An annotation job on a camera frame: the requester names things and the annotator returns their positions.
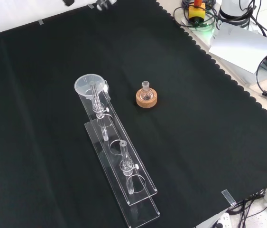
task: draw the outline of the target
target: power strip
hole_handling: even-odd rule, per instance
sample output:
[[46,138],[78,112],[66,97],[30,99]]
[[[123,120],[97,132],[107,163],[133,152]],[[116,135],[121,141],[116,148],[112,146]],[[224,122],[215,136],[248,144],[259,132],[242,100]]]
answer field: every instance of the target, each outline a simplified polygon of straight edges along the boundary
[[232,228],[230,216],[228,213],[224,213],[222,217],[219,218],[218,224],[221,223],[223,228]]

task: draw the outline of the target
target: white wall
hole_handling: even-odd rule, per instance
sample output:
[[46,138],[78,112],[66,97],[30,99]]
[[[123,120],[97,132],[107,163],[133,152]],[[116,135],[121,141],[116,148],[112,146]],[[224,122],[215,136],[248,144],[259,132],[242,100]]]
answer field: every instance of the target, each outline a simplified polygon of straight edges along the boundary
[[0,0],[0,32],[73,10],[96,0],[75,0],[68,7],[62,0]]

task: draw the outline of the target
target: clear acrylic stand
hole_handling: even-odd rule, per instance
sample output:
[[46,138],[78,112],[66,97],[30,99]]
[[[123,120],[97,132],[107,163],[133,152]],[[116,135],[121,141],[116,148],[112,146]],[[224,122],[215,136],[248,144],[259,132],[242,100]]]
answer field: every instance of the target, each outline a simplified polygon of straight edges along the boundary
[[90,119],[86,130],[128,227],[158,218],[151,198],[157,189],[110,103],[107,82],[89,74],[77,79],[74,88]]

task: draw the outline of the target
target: white paper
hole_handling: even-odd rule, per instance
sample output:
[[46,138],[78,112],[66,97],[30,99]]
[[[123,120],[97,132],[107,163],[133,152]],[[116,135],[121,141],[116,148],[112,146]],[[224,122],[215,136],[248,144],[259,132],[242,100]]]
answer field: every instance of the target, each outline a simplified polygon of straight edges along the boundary
[[62,0],[0,0],[0,32],[86,6],[95,1],[75,0],[75,3],[68,7]]
[[223,23],[209,52],[254,74],[267,55],[267,38]]

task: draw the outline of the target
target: black fabric tablecloth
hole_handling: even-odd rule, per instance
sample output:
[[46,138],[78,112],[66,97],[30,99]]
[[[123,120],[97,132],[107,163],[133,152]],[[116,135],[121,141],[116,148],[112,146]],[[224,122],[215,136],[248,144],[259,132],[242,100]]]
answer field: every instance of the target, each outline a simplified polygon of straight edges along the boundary
[[[0,228],[125,227],[74,91],[95,73],[158,194],[149,228],[191,228],[267,187],[267,111],[154,0],[0,34]],[[135,105],[148,80],[149,110]]]

